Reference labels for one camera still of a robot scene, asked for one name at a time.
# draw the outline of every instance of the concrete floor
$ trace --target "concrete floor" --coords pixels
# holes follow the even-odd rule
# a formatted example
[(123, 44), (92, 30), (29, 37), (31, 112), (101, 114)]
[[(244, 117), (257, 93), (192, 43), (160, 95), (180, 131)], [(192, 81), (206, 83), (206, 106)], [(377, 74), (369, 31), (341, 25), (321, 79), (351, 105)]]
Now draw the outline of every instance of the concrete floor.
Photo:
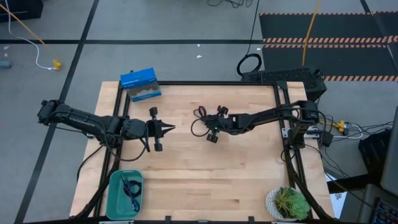
[[(367, 0), (372, 11), (398, 10), (396, 0)], [(93, 0), (46, 0), (41, 19), (25, 23), (43, 39), (79, 40)], [(312, 12), (316, 0), (261, 0), (259, 12)], [(255, 11), (218, 7), (205, 0), (100, 0), (87, 39), (185, 40), (248, 39)], [(359, 0), (323, 0), (321, 12), (363, 12)], [(18, 24), (13, 32), (29, 37)], [(0, 39), (12, 39), (7, 24), (0, 24)], [(254, 39), (261, 39), (257, 20)], [(37, 68), (35, 48), (27, 44), (0, 45), (0, 60), (13, 63), (0, 70), (0, 217), (13, 223), (32, 175), (47, 128), (37, 124), (43, 99), (57, 99), (77, 45), (49, 45), (64, 63), (60, 71)], [(246, 53), (246, 44), (85, 45), (70, 85), (66, 103), (94, 112), (102, 81), (118, 80), (130, 70), (154, 67), (159, 80), (239, 80), (235, 67)], [(256, 52), (260, 45), (253, 45)], [(39, 62), (51, 66), (52, 56), (40, 51)], [(244, 65), (247, 69), (254, 62)], [(378, 124), (393, 119), (398, 104), (396, 82), (328, 82), (320, 110), (335, 119), (358, 124)], [(67, 218), (75, 193), (76, 171), (83, 158), (86, 139), (81, 134), (56, 130), (34, 191), (25, 222)], [(357, 140), (336, 142), (329, 155), (349, 175), (366, 173)], [(335, 177), (339, 173), (325, 166)], [(342, 219), (358, 202), (348, 197)]]

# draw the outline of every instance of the yellow cable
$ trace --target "yellow cable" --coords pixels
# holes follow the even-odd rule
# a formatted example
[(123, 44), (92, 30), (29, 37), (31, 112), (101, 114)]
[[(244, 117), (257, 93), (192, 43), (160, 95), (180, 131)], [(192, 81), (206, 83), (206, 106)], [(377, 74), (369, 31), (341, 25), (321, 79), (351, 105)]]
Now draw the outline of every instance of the yellow cable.
[(310, 37), (310, 33), (311, 33), (311, 29), (312, 29), (312, 24), (313, 24), (313, 22), (314, 22), (314, 20), (315, 20), (315, 16), (317, 15), (317, 13), (318, 13), (318, 11), (319, 11), (320, 5), (321, 5), (321, 0), (318, 0), (318, 1), (317, 1), (317, 6), (316, 6), (316, 8), (315, 8), (315, 12), (313, 12), (313, 15), (312, 15), (310, 27), (308, 28), (308, 31), (307, 31), (307, 36), (305, 37), (304, 50), (303, 50), (303, 60), (302, 60), (301, 66), (304, 66), (304, 63), (305, 63), (305, 52), (306, 52), (306, 50), (307, 50), (308, 38)]
[[(18, 19), (12, 12), (10, 12), (6, 7), (4, 7), (2, 4), (0, 4), (0, 7), (4, 9), (8, 14), (10, 14), (14, 19), (16, 19), (30, 34), (32, 34), (40, 43), (43, 44), (43, 46), (53, 55), (53, 57), (58, 58), (55, 53), (53, 53), (50, 49), (47, 48), (46, 44), (42, 39), (40, 39), (36, 34), (34, 34), (22, 21)], [(53, 64), (55, 66), (56, 70), (60, 69), (61, 63), (59, 63), (56, 60), (53, 60)]]

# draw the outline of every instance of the teal tray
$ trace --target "teal tray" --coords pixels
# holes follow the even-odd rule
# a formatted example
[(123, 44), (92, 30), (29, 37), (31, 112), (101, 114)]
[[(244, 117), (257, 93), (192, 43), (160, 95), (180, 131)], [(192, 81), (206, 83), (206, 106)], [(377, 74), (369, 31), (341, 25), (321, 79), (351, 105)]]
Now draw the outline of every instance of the teal tray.
[[(128, 181), (135, 180), (142, 184), (141, 194), (136, 198), (139, 202), (140, 209), (135, 212), (131, 206), (131, 199), (128, 197), (123, 190), (123, 182), (121, 180), (121, 174)], [(138, 191), (138, 187), (134, 186), (135, 192)], [(108, 200), (106, 202), (106, 216), (110, 220), (132, 220), (134, 219), (142, 209), (142, 195), (144, 193), (144, 178), (138, 170), (118, 170), (111, 175), (109, 180), (109, 192)]]

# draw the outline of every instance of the wooden tabletop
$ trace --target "wooden tabletop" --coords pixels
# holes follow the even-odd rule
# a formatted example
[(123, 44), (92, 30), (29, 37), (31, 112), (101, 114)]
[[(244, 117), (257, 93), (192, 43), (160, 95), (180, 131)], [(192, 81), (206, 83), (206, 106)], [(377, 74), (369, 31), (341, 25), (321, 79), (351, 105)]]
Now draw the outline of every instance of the wooden tabletop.
[[(102, 83), (95, 114), (112, 114), (117, 87), (117, 82)], [(291, 102), (306, 100), (302, 83), (288, 83), (288, 87)], [(196, 119), (193, 110), (200, 105), (208, 114), (215, 113), (218, 105), (228, 107), (229, 113), (256, 113), (275, 107), (273, 87), (162, 85), (161, 91), (162, 96), (130, 103), (129, 107), (130, 117), (147, 121), (149, 108), (157, 106), (158, 119), (176, 125), (161, 140), (163, 152), (152, 149), (136, 162), (120, 163), (120, 169), (138, 169), (145, 178), (142, 210), (136, 220), (164, 220), (166, 215), (172, 220), (246, 221), (248, 216), (256, 221), (273, 220), (265, 197), (270, 190), (289, 184), (280, 159), (279, 123), (258, 126), (239, 136), (220, 133), (217, 144), (190, 132)], [(204, 133), (206, 129), (197, 122), (194, 131)], [(306, 144), (317, 147), (314, 140), (306, 140)], [(98, 142), (88, 140), (85, 157), (96, 148)], [(141, 150), (140, 141), (124, 141), (122, 157), (136, 157)], [(105, 149), (82, 168), (70, 215), (76, 215), (97, 190), (104, 154)], [(333, 216), (319, 153), (307, 147), (301, 154), (309, 191)], [(102, 215), (107, 194), (103, 196)]]

